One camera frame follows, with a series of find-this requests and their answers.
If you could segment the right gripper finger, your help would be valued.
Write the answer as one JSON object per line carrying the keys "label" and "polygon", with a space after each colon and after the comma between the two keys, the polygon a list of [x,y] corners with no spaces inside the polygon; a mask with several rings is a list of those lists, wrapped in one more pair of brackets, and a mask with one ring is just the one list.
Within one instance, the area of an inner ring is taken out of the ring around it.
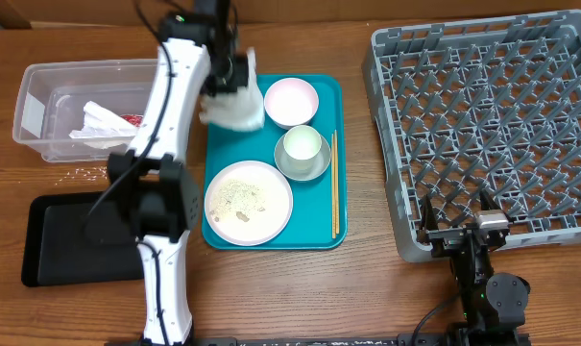
{"label": "right gripper finger", "polygon": [[438,230],[437,214],[434,211],[431,199],[427,194],[421,199],[421,215],[420,232]]}
{"label": "right gripper finger", "polygon": [[499,205],[486,189],[479,191],[480,208],[482,210],[499,210]]}

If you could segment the large white plate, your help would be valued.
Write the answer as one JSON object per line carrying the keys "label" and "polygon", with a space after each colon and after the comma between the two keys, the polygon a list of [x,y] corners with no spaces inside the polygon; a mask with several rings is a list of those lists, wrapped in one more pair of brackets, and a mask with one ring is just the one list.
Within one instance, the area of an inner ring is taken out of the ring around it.
{"label": "large white plate", "polygon": [[256,246],[278,236],[288,224],[294,196],[286,178],[262,161],[239,161],[209,183],[206,223],[226,242]]}

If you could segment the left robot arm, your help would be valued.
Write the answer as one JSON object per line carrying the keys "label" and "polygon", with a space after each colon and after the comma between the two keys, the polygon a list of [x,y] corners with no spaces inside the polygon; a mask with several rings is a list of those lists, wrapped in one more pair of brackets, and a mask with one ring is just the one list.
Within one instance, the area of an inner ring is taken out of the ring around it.
{"label": "left robot arm", "polygon": [[140,345],[188,345],[193,317],[186,293],[186,248],[200,215],[200,191],[186,168],[195,114],[236,132],[264,125],[255,52],[237,51],[238,15],[229,1],[176,2],[151,27],[157,70],[144,118],[128,149],[109,156],[110,185],[88,212],[111,201],[140,255],[146,322]]}

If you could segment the white napkin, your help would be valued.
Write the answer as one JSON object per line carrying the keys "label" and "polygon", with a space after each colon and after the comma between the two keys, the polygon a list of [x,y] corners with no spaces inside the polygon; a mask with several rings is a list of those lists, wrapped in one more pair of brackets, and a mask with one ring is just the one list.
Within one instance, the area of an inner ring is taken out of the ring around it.
{"label": "white napkin", "polygon": [[204,96],[199,113],[202,123],[234,132],[253,132],[264,126],[264,98],[257,85],[255,50],[249,47],[246,53],[248,84],[240,86],[235,93]]}
{"label": "white napkin", "polygon": [[87,139],[86,145],[95,149],[109,149],[129,144],[139,128],[121,118],[121,115],[89,101],[84,106],[84,125],[73,130],[72,139]]}

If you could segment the pale green cup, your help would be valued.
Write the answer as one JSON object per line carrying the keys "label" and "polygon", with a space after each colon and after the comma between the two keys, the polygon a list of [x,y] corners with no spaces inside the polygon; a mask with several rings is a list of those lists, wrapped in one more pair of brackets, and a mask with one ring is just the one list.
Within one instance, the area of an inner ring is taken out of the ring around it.
{"label": "pale green cup", "polygon": [[321,151],[321,135],[308,125],[295,126],[284,135],[282,147],[291,167],[307,170]]}

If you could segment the red snack wrapper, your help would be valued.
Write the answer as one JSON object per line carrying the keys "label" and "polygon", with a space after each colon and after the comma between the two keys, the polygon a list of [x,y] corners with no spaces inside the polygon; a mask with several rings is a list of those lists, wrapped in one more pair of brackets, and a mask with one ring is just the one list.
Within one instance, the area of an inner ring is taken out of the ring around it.
{"label": "red snack wrapper", "polygon": [[139,128],[141,126],[143,120],[143,116],[139,114],[122,114],[121,118],[129,122],[136,128]]}

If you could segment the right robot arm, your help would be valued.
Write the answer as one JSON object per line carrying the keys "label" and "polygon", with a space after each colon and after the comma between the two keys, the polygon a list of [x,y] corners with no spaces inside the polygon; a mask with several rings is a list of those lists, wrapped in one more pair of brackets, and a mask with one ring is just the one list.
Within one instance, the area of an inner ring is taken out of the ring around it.
{"label": "right robot arm", "polygon": [[465,320],[451,323],[439,345],[530,346],[528,334],[518,332],[525,323],[530,284],[510,273],[497,273],[490,253],[506,244],[511,218],[491,195],[479,192],[481,210],[475,221],[460,229],[441,230],[430,198],[421,200],[420,243],[432,246],[431,256],[448,258],[458,292],[432,309],[416,326],[409,343],[419,343],[419,333],[429,318],[459,300]]}

